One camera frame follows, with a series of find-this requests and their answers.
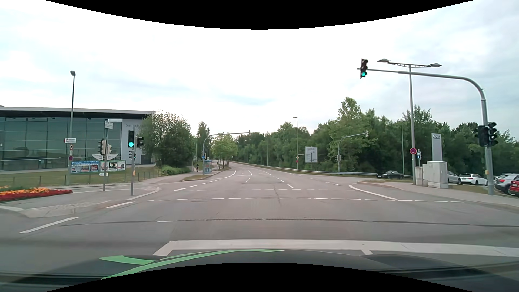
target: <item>white car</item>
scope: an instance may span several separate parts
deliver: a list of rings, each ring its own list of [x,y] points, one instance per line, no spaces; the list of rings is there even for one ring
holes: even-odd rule
[[[447,182],[448,183],[460,183],[459,177],[454,172],[447,170]]]
[[[461,174],[459,180],[461,184],[488,185],[486,178],[478,174]]]

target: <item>poster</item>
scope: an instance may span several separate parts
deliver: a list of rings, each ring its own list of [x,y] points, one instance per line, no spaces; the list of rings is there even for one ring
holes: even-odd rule
[[[73,174],[86,174],[92,172],[99,172],[99,161],[72,161],[71,162],[71,173]]]
[[[104,161],[101,161],[101,172],[104,172]],[[126,170],[126,161],[124,160],[115,160],[108,161],[108,169],[107,172],[110,171],[125,171]]]

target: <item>street sign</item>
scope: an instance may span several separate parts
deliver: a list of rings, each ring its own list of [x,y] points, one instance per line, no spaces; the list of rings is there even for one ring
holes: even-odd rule
[[[305,162],[317,163],[317,147],[305,147]]]

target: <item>guardrail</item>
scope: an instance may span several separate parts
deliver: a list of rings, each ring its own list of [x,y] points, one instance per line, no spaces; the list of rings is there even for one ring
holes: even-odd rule
[[[284,167],[276,167],[276,166],[266,166],[261,164],[252,164],[252,163],[245,163],[245,162],[238,162],[238,161],[231,161],[234,163],[239,164],[245,164],[245,165],[252,165],[252,166],[259,166],[264,168],[271,168],[271,169],[282,169],[282,170],[290,170],[290,171],[297,171],[297,172],[306,172],[309,174],[327,174],[327,175],[357,175],[357,176],[374,176],[376,177],[378,174],[372,173],[372,172],[346,172],[346,171],[317,171],[317,170],[303,170],[303,169],[295,169],[295,168],[284,168]]]

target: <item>car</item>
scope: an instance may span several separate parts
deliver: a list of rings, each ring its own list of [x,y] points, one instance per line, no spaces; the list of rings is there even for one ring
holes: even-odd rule
[[[459,175],[460,184],[488,185],[486,178],[478,174],[461,174]]]
[[[452,171],[447,170],[447,182],[448,183],[460,183],[459,177]]]
[[[386,178],[389,178],[389,179],[399,178],[399,179],[403,179],[404,175],[398,173],[398,171],[396,171],[396,170],[389,170],[389,171],[387,171],[387,172],[385,172],[383,174],[377,174],[377,178],[382,178],[382,179],[386,179]]]
[[[519,179],[515,178],[510,182],[510,187],[508,188],[508,194],[517,196],[519,195]]]
[[[502,174],[496,178],[494,186],[501,192],[511,195],[508,189],[512,180],[519,180],[519,174]]]

